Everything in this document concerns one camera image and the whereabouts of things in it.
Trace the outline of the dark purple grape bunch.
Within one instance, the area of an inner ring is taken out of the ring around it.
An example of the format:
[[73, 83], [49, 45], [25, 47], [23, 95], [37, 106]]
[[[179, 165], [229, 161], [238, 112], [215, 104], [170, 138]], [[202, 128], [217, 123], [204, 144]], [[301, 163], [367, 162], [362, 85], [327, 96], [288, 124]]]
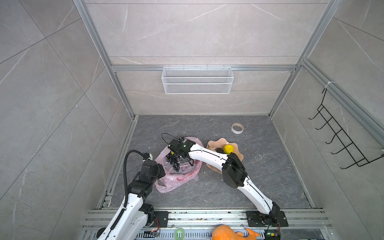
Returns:
[[178, 156], [174, 152], [170, 152], [166, 155], [166, 157], [167, 157], [167, 162], [173, 166], [173, 169], [176, 172], [179, 172], [180, 162], [179, 162]]

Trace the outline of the pink plastic bag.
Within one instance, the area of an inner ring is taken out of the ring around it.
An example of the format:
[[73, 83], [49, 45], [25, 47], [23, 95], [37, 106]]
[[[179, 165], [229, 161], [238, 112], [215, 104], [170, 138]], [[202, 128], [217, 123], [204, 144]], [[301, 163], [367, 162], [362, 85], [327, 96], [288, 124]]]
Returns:
[[160, 154], [156, 157], [155, 161], [163, 165], [166, 175], [158, 179], [154, 185], [160, 193], [168, 193], [176, 188], [190, 182], [192, 180], [199, 180], [199, 172], [203, 166], [203, 162], [194, 160], [194, 165], [189, 163], [180, 164], [180, 170], [174, 170], [173, 165], [167, 162], [166, 155], [171, 151], [165, 147]]

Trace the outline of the yellow lemon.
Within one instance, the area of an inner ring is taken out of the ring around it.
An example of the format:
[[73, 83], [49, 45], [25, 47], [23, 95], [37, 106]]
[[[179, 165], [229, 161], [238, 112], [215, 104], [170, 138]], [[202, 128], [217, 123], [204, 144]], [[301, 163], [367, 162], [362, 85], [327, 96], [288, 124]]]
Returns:
[[233, 145], [227, 144], [223, 146], [223, 151], [225, 154], [229, 155], [235, 151], [235, 148]]

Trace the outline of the beige flower-shaped plate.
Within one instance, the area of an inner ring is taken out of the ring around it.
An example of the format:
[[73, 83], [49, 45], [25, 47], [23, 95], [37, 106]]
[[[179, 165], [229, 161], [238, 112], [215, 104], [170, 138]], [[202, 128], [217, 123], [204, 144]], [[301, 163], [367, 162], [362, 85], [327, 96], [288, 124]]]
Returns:
[[239, 146], [236, 143], [230, 143], [225, 138], [221, 138], [217, 141], [209, 141], [207, 144], [207, 149], [216, 151], [217, 149], [225, 149], [226, 145], [231, 145], [233, 147], [233, 153], [237, 155], [239, 160], [242, 162], [244, 155], [240, 153]]

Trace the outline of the dark avocado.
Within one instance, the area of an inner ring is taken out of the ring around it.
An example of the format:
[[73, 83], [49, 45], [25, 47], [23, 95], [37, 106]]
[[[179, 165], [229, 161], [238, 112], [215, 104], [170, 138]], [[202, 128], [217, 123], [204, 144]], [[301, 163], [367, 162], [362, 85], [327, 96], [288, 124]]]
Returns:
[[222, 148], [216, 148], [216, 152], [220, 153], [220, 154], [225, 154], [225, 152]]

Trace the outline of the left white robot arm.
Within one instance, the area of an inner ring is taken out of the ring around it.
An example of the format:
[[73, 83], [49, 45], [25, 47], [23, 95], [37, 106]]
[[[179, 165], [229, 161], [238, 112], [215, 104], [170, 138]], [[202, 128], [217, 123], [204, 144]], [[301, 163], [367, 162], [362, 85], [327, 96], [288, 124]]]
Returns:
[[163, 167], [153, 160], [145, 160], [141, 171], [125, 186], [125, 197], [117, 213], [106, 228], [100, 229], [98, 240], [133, 240], [140, 230], [153, 223], [153, 206], [145, 200], [153, 184], [165, 176]]

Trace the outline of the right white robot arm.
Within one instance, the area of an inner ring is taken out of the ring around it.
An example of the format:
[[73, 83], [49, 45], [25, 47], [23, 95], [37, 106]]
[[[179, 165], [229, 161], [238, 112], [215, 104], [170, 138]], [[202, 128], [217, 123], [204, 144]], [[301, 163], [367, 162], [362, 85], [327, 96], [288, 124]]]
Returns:
[[241, 191], [256, 206], [267, 223], [278, 222], [280, 207], [256, 187], [236, 154], [217, 153], [191, 140], [184, 142], [172, 140], [168, 148], [183, 160], [198, 160], [220, 170], [224, 182], [229, 187]]

